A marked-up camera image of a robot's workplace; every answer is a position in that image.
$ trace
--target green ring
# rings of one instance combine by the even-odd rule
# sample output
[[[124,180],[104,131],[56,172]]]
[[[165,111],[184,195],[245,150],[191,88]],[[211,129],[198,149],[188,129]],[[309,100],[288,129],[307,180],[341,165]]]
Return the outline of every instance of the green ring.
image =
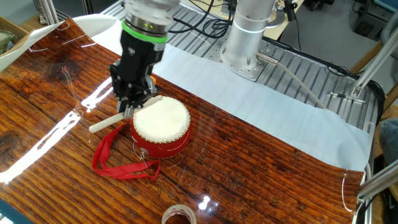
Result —
[[[154,43],[159,43],[159,44],[164,44],[167,42],[168,37],[150,37],[148,35],[145,34],[140,34],[137,31],[132,30],[127,24],[126,21],[122,21],[122,27],[124,29],[124,31],[128,32],[129,34],[131,34],[134,37],[137,37],[138,39],[144,40],[144,41],[148,41],[148,42],[154,42]]]

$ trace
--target small drum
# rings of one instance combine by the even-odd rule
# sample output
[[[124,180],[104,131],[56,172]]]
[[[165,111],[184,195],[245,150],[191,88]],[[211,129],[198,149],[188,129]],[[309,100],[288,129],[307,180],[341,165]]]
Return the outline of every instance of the small drum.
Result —
[[[145,155],[165,159],[181,152],[188,144],[191,116],[184,104],[164,96],[162,100],[134,114],[131,136]]]

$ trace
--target red ribbon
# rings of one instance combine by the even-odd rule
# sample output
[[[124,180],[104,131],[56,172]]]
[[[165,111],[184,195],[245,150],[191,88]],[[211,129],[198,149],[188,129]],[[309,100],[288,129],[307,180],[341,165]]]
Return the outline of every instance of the red ribbon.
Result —
[[[160,171],[160,160],[157,161],[147,161],[145,163],[137,163],[137,164],[128,164],[119,167],[108,167],[105,165],[106,161],[109,158],[109,149],[111,148],[113,139],[115,135],[124,127],[124,125],[128,124],[128,122],[124,123],[120,127],[116,128],[112,132],[110,132],[104,139],[99,143],[93,158],[93,170],[97,172],[99,175],[113,177],[115,179],[135,179],[135,178],[143,178],[149,177],[151,180],[154,180]],[[104,169],[99,169],[97,166],[98,160],[101,161],[101,164]],[[157,170],[155,175],[151,176],[148,174],[130,174],[133,172],[139,172],[147,169],[153,164],[157,165]]]

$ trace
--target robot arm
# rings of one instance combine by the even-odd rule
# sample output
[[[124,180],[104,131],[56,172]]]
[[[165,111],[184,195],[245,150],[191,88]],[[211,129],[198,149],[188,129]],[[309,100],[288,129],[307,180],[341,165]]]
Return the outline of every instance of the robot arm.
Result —
[[[158,89],[150,77],[152,67],[162,60],[172,16],[167,11],[179,0],[127,0],[126,19],[122,23],[123,53],[108,68],[118,113],[130,118]]]

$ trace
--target glossy wood surface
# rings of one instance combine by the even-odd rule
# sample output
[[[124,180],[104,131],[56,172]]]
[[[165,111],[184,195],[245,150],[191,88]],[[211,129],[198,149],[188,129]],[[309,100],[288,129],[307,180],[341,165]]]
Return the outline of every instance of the glossy wood surface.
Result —
[[[188,146],[162,160],[155,180],[99,176],[94,151],[122,123],[89,133],[116,99],[85,99],[111,87],[98,89],[117,58],[69,19],[0,73],[0,197],[34,223],[160,223],[178,203],[198,223],[351,223],[362,172],[324,164],[160,77],[161,94],[192,116]],[[124,128],[108,165],[139,162],[132,148]]]

